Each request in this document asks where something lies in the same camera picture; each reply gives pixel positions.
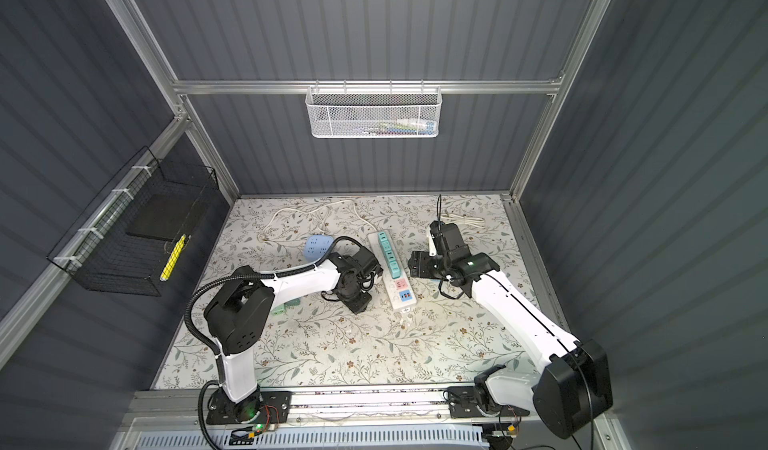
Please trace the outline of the long white power strip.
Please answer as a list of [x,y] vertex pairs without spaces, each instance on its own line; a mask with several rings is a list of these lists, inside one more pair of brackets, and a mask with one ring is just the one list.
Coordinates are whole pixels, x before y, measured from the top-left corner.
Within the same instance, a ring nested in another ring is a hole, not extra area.
[[417,305],[417,297],[409,282],[406,267],[397,254],[393,237],[383,230],[370,233],[367,239],[383,269],[381,279],[392,309],[403,314],[410,313]]

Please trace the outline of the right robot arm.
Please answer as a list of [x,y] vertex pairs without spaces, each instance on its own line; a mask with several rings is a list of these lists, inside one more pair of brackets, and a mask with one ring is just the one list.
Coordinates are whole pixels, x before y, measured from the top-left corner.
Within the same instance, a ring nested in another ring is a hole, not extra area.
[[524,375],[509,364],[493,366],[475,377],[473,394],[461,406],[492,416],[505,409],[533,411],[561,439],[612,407],[608,356],[597,342],[577,339],[544,315],[498,263],[470,251],[457,225],[434,221],[429,236],[429,250],[408,260],[411,275],[460,289],[511,333],[536,370]]

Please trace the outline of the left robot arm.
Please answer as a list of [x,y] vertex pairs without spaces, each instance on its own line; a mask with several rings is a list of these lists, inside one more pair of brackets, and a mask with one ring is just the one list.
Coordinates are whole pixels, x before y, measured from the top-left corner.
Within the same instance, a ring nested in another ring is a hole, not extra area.
[[359,314],[367,309],[369,291],[382,272],[366,248],[353,255],[332,252],[310,265],[272,274],[244,266],[203,287],[217,291],[203,311],[206,334],[191,321],[185,324],[212,350],[219,386],[230,402],[239,404],[259,390],[252,348],[276,307],[308,295],[329,293]]

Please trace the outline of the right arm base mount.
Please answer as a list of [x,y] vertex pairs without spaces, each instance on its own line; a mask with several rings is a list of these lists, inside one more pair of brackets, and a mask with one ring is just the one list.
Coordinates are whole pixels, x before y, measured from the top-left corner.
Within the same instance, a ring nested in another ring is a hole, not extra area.
[[475,386],[450,386],[443,391],[452,418],[522,418],[531,414],[529,410],[496,403],[485,390]]

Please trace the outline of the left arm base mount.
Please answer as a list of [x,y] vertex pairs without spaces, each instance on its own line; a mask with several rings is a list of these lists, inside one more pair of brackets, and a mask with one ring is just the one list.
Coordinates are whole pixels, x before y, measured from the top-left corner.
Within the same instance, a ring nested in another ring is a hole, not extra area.
[[221,389],[205,403],[205,423],[209,425],[270,424],[287,421],[293,394],[288,391],[257,391],[239,403],[229,400]]

